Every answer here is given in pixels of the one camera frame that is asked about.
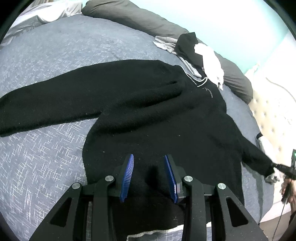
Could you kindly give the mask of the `person's right forearm black sleeve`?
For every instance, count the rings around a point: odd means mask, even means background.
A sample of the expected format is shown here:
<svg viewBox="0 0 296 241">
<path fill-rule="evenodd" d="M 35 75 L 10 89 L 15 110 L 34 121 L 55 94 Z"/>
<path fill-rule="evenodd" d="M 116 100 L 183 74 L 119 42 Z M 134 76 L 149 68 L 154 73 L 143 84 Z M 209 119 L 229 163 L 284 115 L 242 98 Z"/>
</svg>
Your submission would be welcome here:
<svg viewBox="0 0 296 241">
<path fill-rule="evenodd" d="M 295 230 L 295 212 L 290 216 L 288 230 L 290 231 L 290 236 L 287 241 L 295 241 L 296 240 L 296 230 Z"/>
</svg>

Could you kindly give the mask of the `person's right hand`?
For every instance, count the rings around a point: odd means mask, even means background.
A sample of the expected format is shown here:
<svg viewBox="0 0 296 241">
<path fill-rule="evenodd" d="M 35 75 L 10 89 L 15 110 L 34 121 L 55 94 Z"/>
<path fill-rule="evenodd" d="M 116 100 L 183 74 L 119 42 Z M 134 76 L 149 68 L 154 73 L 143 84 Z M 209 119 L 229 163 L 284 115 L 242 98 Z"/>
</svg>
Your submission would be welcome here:
<svg viewBox="0 0 296 241">
<path fill-rule="evenodd" d="M 296 189 L 295 189 L 295 180 L 291 180 L 289 178 L 285 178 L 281 185 L 281 194 L 284 195 L 287 186 L 290 185 L 287 201 L 290 203 L 291 213 L 295 212 L 295 199 L 296 199 Z"/>
</svg>

